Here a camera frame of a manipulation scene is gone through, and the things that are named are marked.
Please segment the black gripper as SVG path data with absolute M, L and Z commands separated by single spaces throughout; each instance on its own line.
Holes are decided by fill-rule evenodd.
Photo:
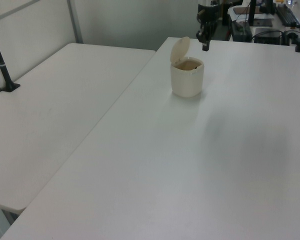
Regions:
M 196 37 L 202 44 L 202 50 L 208 51 L 210 41 L 217 29 L 218 19 L 218 1 L 217 0 L 198 0 L 197 21 L 201 24 L 200 30 L 197 31 Z

